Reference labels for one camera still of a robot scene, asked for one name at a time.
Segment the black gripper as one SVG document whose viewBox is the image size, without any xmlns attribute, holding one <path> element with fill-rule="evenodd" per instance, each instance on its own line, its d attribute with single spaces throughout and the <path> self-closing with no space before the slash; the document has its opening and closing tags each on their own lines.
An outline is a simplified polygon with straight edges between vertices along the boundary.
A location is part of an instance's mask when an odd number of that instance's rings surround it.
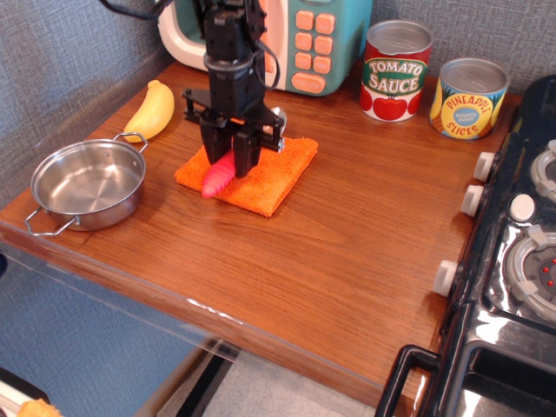
<svg viewBox="0 0 556 417">
<path fill-rule="evenodd" d="M 269 87 L 264 62 L 206 60 L 208 88 L 186 88 L 186 118 L 201 124 L 202 141 L 210 164 L 232 149 L 231 120 L 243 120 L 254 131 L 240 130 L 234 137 L 235 175 L 245 177 L 259 163 L 261 147 L 280 152 L 286 119 L 264 103 Z"/>
</svg>

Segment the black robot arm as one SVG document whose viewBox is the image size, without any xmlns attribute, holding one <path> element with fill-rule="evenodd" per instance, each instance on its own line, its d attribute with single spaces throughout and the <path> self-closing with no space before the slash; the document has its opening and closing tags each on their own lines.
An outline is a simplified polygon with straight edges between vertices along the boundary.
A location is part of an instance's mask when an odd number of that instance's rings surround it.
<svg viewBox="0 0 556 417">
<path fill-rule="evenodd" d="M 197 122 L 211 164 L 234 154 L 235 174 L 246 176 L 258 165 L 261 150 L 284 148 L 285 121 L 264 102 L 267 86 L 261 40 L 265 17 L 257 1 L 196 1 L 206 52 L 209 87 L 183 91 L 185 116 Z"/>
</svg>

